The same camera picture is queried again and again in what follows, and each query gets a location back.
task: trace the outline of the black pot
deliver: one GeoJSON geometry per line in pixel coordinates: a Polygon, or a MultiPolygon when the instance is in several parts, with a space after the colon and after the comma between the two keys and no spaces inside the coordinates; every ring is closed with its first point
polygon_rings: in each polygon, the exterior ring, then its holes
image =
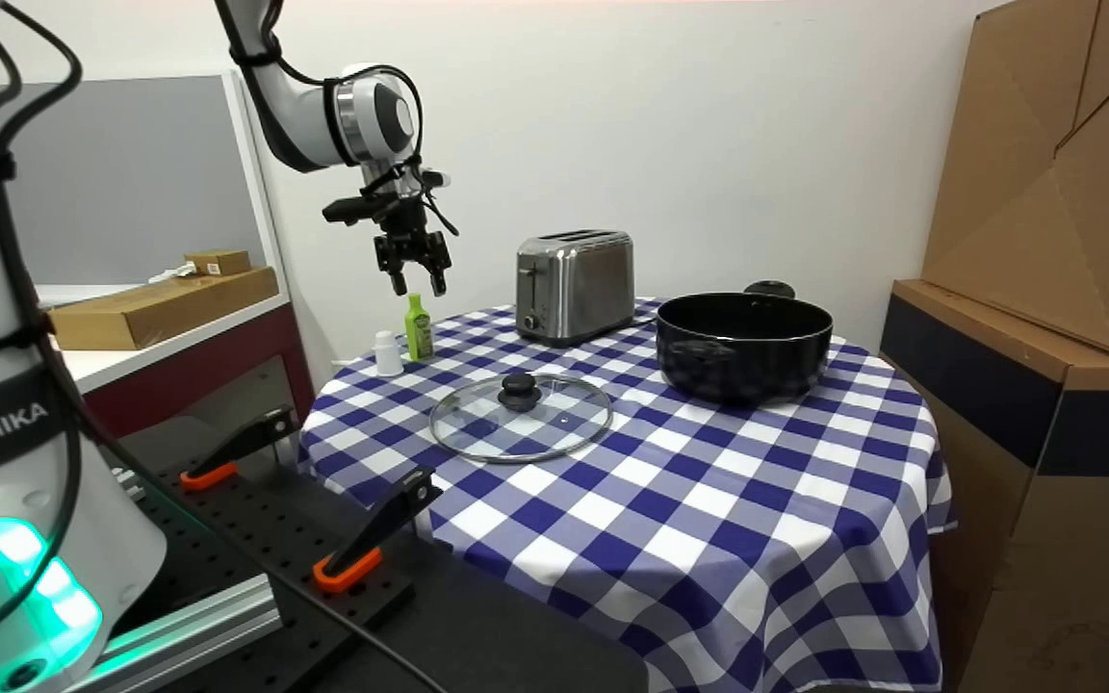
{"type": "Polygon", "coordinates": [[[806,396],[825,366],[833,314],[791,283],[698,291],[658,309],[658,360],[675,388],[721,405],[806,396]]]}

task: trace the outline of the green bottle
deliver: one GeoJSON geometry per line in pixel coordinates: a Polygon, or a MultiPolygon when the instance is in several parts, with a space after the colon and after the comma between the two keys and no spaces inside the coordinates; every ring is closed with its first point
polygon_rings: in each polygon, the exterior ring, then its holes
{"type": "Polygon", "coordinates": [[[409,354],[409,360],[430,360],[430,356],[434,356],[434,329],[430,329],[430,314],[427,314],[418,291],[409,291],[409,309],[403,309],[403,354],[409,354]]]}

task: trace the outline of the toaster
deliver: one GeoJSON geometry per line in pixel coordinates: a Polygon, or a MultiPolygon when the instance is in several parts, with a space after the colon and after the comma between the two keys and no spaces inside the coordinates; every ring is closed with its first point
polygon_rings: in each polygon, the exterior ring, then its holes
{"type": "Polygon", "coordinates": [[[623,232],[534,234],[517,255],[517,329],[534,341],[584,341],[630,322],[635,268],[623,232]]]}

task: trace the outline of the cardboard box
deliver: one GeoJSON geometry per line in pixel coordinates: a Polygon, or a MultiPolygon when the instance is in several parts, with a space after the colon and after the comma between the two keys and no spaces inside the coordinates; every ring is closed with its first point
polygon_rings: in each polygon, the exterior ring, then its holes
{"type": "Polygon", "coordinates": [[[252,268],[245,250],[204,250],[204,255],[185,255],[185,261],[198,261],[198,277],[227,277],[227,274],[252,268]]]}
{"type": "Polygon", "coordinates": [[[1109,354],[918,279],[881,348],[954,486],[933,544],[952,690],[1109,693],[1109,354]]]}
{"type": "Polygon", "coordinates": [[[181,277],[50,311],[60,348],[143,348],[276,291],[273,268],[181,277]]]}
{"type": "Polygon", "coordinates": [[[1109,348],[1109,0],[977,14],[923,279],[1109,348]]]}

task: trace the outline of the white wall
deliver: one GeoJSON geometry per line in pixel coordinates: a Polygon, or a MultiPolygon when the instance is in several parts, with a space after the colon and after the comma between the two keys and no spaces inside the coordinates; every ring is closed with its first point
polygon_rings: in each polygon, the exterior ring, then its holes
{"type": "MultiPolygon", "coordinates": [[[[434,314],[513,297],[513,255],[560,228],[619,228],[641,291],[786,277],[874,341],[887,283],[923,255],[974,12],[992,0],[289,0],[308,73],[403,66],[427,165],[462,228],[434,314]]],[[[212,0],[23,0],[90,73],[223,66],[212,0]]],[[[55,73],[23,48],[30,73],[55,73]]],[[[270,165],[313,370],[395,325],[367,228],[321,207],[357,173],[270,165]]]]}

